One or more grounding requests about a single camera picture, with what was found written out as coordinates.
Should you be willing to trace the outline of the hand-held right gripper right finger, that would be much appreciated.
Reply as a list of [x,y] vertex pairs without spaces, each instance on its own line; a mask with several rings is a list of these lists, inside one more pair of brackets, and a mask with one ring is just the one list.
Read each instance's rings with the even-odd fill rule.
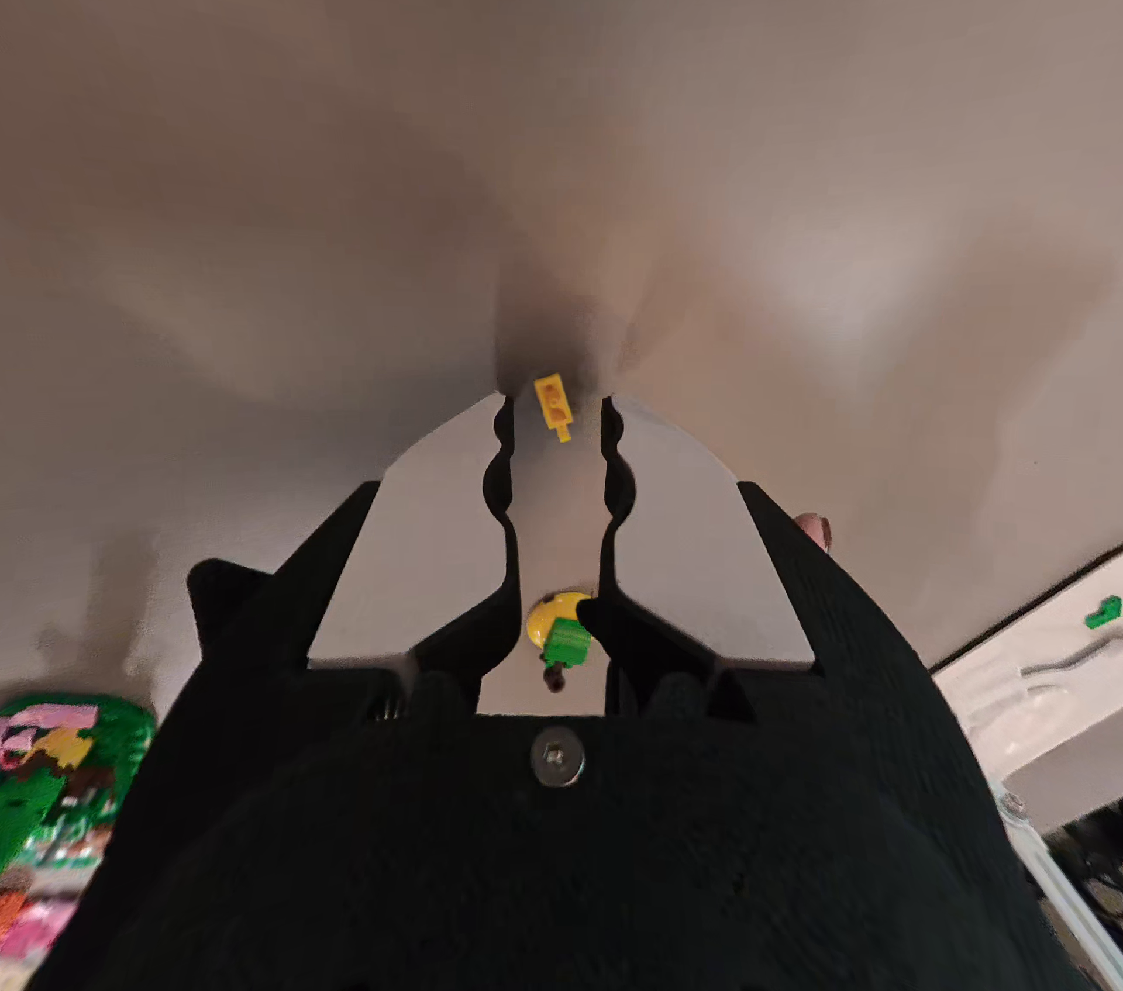
[[606,714],[640,714],[686,675],[747,714],[747,675],[807,675],[816,655],[734,472],[642,402],[601,400],[608,525],[581,621],[608,657]]

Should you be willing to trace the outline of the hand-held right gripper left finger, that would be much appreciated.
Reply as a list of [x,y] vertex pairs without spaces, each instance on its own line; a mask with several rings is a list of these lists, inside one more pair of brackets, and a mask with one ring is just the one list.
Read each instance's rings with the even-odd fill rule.
[[514,398],[491,393],[384,471],[306,653],[312,669],[454,678],[476,709],[521,631]]

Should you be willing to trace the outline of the small yellow brick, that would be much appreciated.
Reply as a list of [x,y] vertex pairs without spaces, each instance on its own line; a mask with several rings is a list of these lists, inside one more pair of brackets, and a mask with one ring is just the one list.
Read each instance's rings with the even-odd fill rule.
[[547,429],[550,429],[561,444],[570,436],[574,422],[563,379],[557,371],[539,377],[532,382],[539,409]]

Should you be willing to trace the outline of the grey desk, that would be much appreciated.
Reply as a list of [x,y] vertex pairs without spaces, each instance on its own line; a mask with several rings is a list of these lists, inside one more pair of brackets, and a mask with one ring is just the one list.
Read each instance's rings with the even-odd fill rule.
[[1121,541],[1121,0],[1,0],[5,693],[537,371],[949,655]]

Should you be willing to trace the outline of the yellow shell with green brick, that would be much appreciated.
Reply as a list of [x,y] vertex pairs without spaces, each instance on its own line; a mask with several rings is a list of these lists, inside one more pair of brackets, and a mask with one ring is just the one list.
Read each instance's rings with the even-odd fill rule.
[[592,633],[579,619],[579,606],[595,595],[579,588],[541,595],[525,617],[527,639],[537,651],[545,689],[559,695],[572,669],[588,660]]

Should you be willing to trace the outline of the green and pink brick build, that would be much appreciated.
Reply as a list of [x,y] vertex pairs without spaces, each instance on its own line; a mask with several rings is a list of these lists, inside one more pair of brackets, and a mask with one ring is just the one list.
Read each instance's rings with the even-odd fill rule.
[[3,989],[27,983],[75,913],[155,731],[115,695],[1,704]]

